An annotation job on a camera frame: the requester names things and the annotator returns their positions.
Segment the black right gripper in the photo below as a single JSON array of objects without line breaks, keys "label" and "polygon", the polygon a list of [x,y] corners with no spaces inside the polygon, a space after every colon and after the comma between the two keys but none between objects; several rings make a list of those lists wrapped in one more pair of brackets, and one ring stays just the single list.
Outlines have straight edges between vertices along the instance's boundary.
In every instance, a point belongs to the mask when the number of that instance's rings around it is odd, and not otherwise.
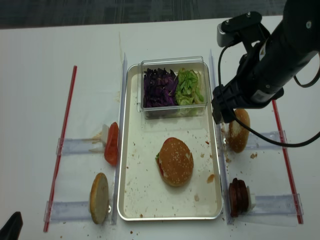
[{"label": "black right gripper", "polygon": [[249,109],[250,101],[237,85],[221,84],[213,90],[211,105],[214,122],[228,124],[235,120],[234,109]]}]

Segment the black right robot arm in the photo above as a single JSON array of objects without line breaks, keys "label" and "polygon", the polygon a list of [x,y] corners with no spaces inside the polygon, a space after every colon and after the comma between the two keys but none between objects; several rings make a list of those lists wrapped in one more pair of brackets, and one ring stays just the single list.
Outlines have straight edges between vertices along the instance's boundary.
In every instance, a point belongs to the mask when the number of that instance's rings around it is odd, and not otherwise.
[{"label": "black right robot arm", "polygon": [[220,47],[243,43],[246,54],[235,77],[213,90],[213,119],[230,123],[234,109],[262,109],[283,96],[284,85],[320,52],[320,2],[288,0],[283,18],[270,33],[262,15],[248,12],[217,26]]}]

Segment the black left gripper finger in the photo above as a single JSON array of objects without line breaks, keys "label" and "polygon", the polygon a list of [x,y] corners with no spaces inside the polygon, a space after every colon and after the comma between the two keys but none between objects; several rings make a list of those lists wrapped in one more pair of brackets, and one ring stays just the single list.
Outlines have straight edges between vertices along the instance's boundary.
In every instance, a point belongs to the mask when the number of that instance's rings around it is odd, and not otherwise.
[{"label": "black left gripper finger", "polygon": [[0,240],[18,240],[22,227],[22,214],[16,211],[0,230]]}]

